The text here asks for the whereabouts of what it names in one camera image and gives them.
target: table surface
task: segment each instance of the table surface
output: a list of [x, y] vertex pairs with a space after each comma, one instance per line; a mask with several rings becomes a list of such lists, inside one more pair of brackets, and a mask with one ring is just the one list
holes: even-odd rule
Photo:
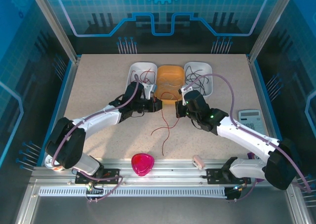
[[[200, 61], [211, 65], [213, 73], [224, 76], [235, 93], [234, 118], [243, 109], [261, 110], [258, 95], [244, 54], [84, 54], [81, 57], [65, 116], [69, 119], [87, 116], [104, 108], [125, 92], [130, 65], [135, 62], [153, 62], [161, 65], [179, 65]], [[206, 100], [211, 108], [229, 112], [232, 96], [226, 83], [213, 78], [213, 93]], [[174, 105], [165, 105], [163, 114], [170, 126], [176, 122]], [[149, 153], [155, 159], [228, 159], [246, 158], [247, 150], [226, 138], [198, 130], [190, 119], [181, 118], [177, 126], [164, 127], [161, 112], [148, 113], [140, 118], [129, 118], [108, 127], [85, 141], [84, 152], [95, 158], [131, 158], [136, 153]]]

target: metal post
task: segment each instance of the metal post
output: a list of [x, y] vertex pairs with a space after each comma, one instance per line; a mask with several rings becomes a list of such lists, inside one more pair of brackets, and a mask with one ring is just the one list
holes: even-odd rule
[[72, 62], [76, 63], [77, 54], [73, 46], [71, 45], [63, 27], [59, 23], [57, 16], [55, 15], [54, 11], [49, 5], [48, 0], [35, 0], [35, 1], [38, 4], [39, 8], [41, 9], [42, 13], [44, 14], [52, 30], [54, 31], [58, 41], [60, 42], [61, 46], [65, 50], [67, 56]]
[[283, 13], [289, 1], [290, 0], [277, 0], [265, 26], [263, 27], [256, 43], [254, 44], [249, 54], [249, 60], [251, 63], [253, 63], [256, 60], [263, 45], [266, 43], [268, 37], [270, 36], [273, 28], [275, 27], [277, 21], [281, 17], [281, 14]]

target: pink plastic dish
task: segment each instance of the pink plastic dish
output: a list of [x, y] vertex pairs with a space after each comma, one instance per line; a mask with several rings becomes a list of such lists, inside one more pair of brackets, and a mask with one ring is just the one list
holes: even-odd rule
[[138, 176], [145, 176], [153, 168], [154, 158], [146, 153], [139, 153], [132, 157], [132, 167]]

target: calculator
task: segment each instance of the calculator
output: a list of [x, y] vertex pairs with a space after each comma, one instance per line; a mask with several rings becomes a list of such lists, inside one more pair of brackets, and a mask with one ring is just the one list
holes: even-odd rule
[[263, 126], [261, 111], [258, 109], [241, 110], [238, 112], [239, 122], [256, 132], [266, 135]]

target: white container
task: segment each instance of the white container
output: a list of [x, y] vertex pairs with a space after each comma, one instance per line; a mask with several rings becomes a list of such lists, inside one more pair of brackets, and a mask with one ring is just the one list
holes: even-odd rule
[[148, 85], [156, 84], [157, 79], [157, 66], [152, 62], [135, 62], [129, 68], [127, 86], [135, 81], [135, 74], [138, 75], [139, 80]]
[[[205, 62], [188, 62], [184, 65], [185, 84], [189, 85], [199, 75], [212, 73], [212, 67]], [[213, 93], [213, 77], [201, 78], [192, 85], [194, 90], [198, 90], [204, 97], [208, 98]]]

